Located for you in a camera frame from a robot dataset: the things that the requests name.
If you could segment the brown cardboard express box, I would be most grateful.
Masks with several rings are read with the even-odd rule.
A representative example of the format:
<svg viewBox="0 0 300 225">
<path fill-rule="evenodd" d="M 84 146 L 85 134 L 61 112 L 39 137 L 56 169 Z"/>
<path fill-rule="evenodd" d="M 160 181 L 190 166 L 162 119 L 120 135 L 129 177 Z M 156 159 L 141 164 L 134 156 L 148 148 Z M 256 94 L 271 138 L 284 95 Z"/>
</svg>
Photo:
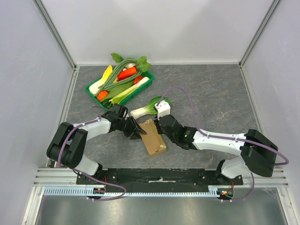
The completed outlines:
<svg viewBox="0 0 300 225">
<path fill-rule="evenodd" d="M 139 125 L 147 133 L 141 134 L 141 138 L 149 156 L 155 157 L 166 152 L 166 144 L 162 136 L 158 133 L 154 121 L 152 119 L 148 119 Z"/>
</svg>

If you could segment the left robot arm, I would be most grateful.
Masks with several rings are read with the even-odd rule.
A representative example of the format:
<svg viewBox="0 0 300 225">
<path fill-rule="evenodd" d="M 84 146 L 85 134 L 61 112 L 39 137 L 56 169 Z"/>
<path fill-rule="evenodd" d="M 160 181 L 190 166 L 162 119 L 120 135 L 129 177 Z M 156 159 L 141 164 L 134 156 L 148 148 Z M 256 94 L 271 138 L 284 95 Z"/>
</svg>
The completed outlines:
<svg viewBox="0 0 300 225">
<path fill-rule="evenodd" d="M 133 116 L 129 116 L 125 106 L 114 104 L 112 109 L 93 120 L 78 124 L 61 123 L 46 155 L 58 166 L 85 173 L 88 181 L 99 184 L 103 179 L 102 165 L 85 155 L 85 145 L 88 140 L 112 131 L 121 131 L 128 139 L 140 139 L 141 135 L 147 134 Z"/>
</svg>

